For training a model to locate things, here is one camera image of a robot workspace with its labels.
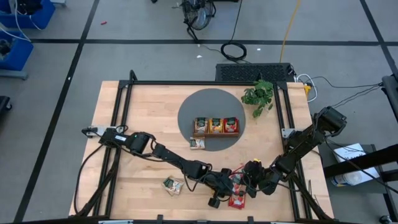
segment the concrete floor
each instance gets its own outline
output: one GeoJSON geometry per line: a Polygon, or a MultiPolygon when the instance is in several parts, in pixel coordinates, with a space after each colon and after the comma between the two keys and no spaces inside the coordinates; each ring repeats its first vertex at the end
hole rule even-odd
{"type": "MultiPolygon", "coordinates": [[[[24,221],[68,215],[86,144],[80,130],[91,124],[103,80],[126,79],[130,69],[134,69],[140,80],[214,80],[216,64],[228,63],[221,54],[195,44],[163,41],[190,40],[182,23],[182,11],[172,9],[176,2],[68,0],[67,7],[57,8],[45,30],[25,30],[35,39],[34,51],[24,67],[29,79],[0,78],[0,95],[10,96],[14,104],[0,124],[0,171],[3,173],[0,223],[14,220],[93,4],[98,3],[98,7],[88,41],[156,41],[83,46],[24,221]],[[54,41],[40,43],[42,39],[54,41]],[[74,44],[61,44],[66,41],[74,44]]],[[[398,29],[394,29],[394,24],[398,22],[395,16],[398,2],[366,0],[366,3],[384,40],[397,45],[398,29]]],[[[239,4],[217,2],[216,6],[216,17],[197,33],[200,39],[231,37],[239,4]]],[[[294,0],[244,0],[235,39],[282,40],[294,7],[294,0]]],[[[302,0],[289,40],[317,41],[313,45],[297,42],[297,45],[286,46],[283,61],[290,62],[297,73],[324,76],[334,85],[373,84],[392,73],[359,0],[302,0]],[[360,46],[350,46],[349,41],[359,41],[360,46]]],[[[247,45],[246,60],[278,62],[280,45],[269,43],[247,45]]],[[[218,44],[208,46],[220,47],[218,44]]],[[[398,60],[398,47],[388,49],[398,60]]],[[[231,54],[239,53],[236,49],[228,50],[231,54]]],[[[310,103],[312,113],[361,90],[335,89],[321,79],[314,81],[319,96],[310,103]]],[[[358,98],[339,111],[347,116],[348,126],[335,141],[373,143],[379,149],[396,144],[392,133],[397,132],[398,124],[381,91],[358,98]]],[[[376,223],[378,217],[387,214],[382,195],[358,193],[330,197],[335,217],[342,221],[376,223]]]]}

